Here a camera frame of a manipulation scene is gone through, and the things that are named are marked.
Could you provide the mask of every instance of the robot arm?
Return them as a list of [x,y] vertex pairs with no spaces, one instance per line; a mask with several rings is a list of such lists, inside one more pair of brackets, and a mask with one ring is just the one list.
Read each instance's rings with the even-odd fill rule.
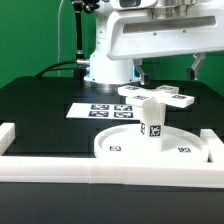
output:
[[95,8],[96,50],[90,58],[87,82],[132,83],[136,81],[136,60],[183,54],[195,55],[196,60],[188,69],[189,79],[194,80],[205,52],[224,50],[223,0],[83,2],[86,9],[91,8],[92,2],[100,6]]

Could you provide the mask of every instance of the white robot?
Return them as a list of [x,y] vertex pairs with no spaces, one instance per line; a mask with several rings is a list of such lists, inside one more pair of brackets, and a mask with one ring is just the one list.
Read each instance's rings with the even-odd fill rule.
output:
[[99,6],[87,85],[133,84],[139,81],[134,66],[144,84],[142,58],[182,54],[194,54],[188,75],[197,79],[205,52],[224,48],[221,0],[110,0]]
[[[1,157],[0,181],[224,188],[224,145],[214,132],[202,130],[199,138],[164,126],[165,104],[186,107],[194,98],[178,94],[178,88],[173,86],[145,90],[133,85],[145,81],[139,65],[146,57],[195,54],[189,76],[197,79],[205,52],[224,49],[224,2],[81,3],[87,12],[98,8],[96,50],[91,55],[90,72],[85,81],[89,86],[106,89],[123,85],[118,93],[127,96],[128,104],[140,107],[140,124],[117,126],[99,133],[94,143],[97,157],[94,159]],[[140,79],[133,74],[134,66]],[[3,124],[0,128],[3,153],[15,134],[12,124]]]

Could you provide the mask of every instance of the black and white tag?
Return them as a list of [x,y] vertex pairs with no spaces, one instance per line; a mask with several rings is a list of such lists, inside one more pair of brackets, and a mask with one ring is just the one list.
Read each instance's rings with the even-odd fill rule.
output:
[[91,110],[109,110],[110,105],[108,104],[92,104]]
[[110,146],[110,151],[111,152],[121,152],[121,147],[120,146]]
[[128,90],[137,90],[139,88],[138,87],[134,87],[134,86],[127,86],[125,89],[128,89]]
[[132,106],[128,106],[128,105],[114,105],[114,110],[132,111]]
[[141,133],[145,135],[145,124],[141,123]]
[[178,150],[181,153],[191,153],[191,149],[189,147],[178,147]]
[[181,95],[174,95],[172,98],[178,99],[178,100],[184,100],[187,97],[186,96],[181,96]]
[[146,99],[148,99],[148,97],[147,96],[135,96],[135,97],[133,97],[134,99],[137,99],[137,100],[146,100]]
[[89,117],[108,117],[109,112],[107,111],[90,111]]
[[161,136],[161,125],[150,126],[150,137],[160,137]]
[[115,118],[133,118],[134,115],[132,112],[114,112]]

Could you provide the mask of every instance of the white block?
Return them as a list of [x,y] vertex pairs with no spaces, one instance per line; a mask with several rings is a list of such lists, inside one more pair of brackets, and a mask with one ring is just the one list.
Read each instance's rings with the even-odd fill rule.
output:
[[211,129],[202,129],[200,138],[209,147],[209,159],[214,162],[224,163],[224,144]]
[[136,107],[145,108],[145,107],[152,105],[152,103],[153,103],[152,96],[147,96],[147,95],[143,95],[143,94],[126,98],[126,104],[133,105]]
[[90,184],[123,184],[123,161],[91,159],[89,165]]
[[224,188],[224,166],[207,162],[127,164],[124,184]]
[[89,159],[0,157],[0,181],[89,183]]
[[145,89],[136,86],[126,85],[118,88],[118,94],[121,96],[137,96],[142,92],[145,92]]
[[157,87],[156,90],[164,91],[166,93],[177,94],[179,92],[179,87],[163,85],[163,86]]
[[194,97],[166,93],[161,97],[160,102],[170,106],[184,108],[194,103]]
[[3,123],[0,126],[0,155],[3,155],[6,149],[15,139],[15,124]]

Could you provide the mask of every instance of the green wall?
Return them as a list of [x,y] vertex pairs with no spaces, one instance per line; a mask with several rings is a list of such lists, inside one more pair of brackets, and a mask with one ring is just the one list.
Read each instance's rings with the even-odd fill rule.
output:
[[[35,75],[57,62],[57,16],[61,0],[8,1],[0,7],[0,87],[16,77]],[[74,13],[70,0],[62,9],[61,60],[75,58]],[[94,15],[83,15],[84,51],[94,50]],[[144,60],[144,70],[152,79],[186,80],[191,55]],[[224,52],[209,53],[199,81],[224,96]]]

